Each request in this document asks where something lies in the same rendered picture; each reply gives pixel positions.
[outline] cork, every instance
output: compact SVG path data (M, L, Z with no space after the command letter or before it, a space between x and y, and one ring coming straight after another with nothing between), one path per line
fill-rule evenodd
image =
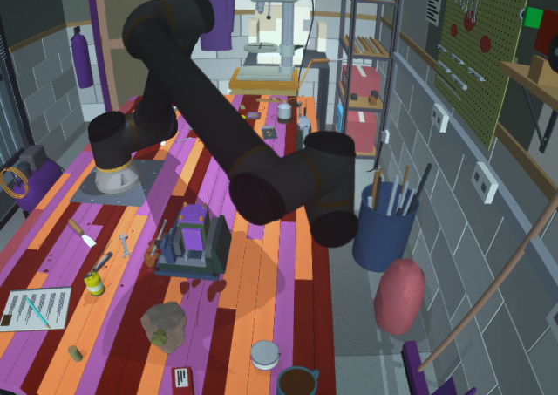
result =
M78 347L75 345L71 345L68 348L68 352L70 353L71 358L73 358L76 362L81 362L84 358L79 352Z

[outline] purple coat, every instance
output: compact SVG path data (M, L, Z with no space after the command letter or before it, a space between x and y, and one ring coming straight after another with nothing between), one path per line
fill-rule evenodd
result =
M230 51L235 29L235 0L209 0L215 14L215 26L201 35L202 51Z

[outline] shelf bracket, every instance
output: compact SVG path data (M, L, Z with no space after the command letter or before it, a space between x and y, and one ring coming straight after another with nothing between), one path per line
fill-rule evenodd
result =
M527 100L527 104L529 106L529 110L531 111L531 116L533 117L534 127L537 130L537 134L539 135L539 141L541 142L541 146L539 146L539 151L544 153L547 150L548 141L550 140L550 135L555 128L556 119L558 119L558 112L553 109L552 114L550 115L550 120L548 121L547 130L544 133L544 136L541 134L541 129L539 128L539 121L537 117L534 115L533 105L531 104L531 99L529 98L529 94L527 89L522 85L521 88L525 93L525 99Z

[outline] floor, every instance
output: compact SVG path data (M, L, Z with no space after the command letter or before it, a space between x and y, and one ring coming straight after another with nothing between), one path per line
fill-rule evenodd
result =
M88 142L85 130L57 163L64 169L69 167ZM374 172L368 173L372 166L372 160L357 159L356 215L360 194L373 180ZM0 230L0 251L23 223L24 215L19 209ZM410 395L400 353L405 341L414 340L421 359L430 355L422 316L419 312L411 329L401 336L381 330L374 318L373 302L382 274L362 269L354 262L351 249L352 242L330 249L337 395ZM425 376L432 393L438 388L432 367L425 370ZM0 395L9 393L0 391Z

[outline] red disc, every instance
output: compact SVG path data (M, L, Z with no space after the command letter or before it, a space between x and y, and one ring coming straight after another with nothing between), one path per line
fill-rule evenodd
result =
M490 42L490 37L487 35L480 38L480 50L482 53L487 53L492 48L492 42Z
M474 13L472 11L467 11L463 17L463 25L465 26L466 31L471 31L477 23L473 21L473 16Z

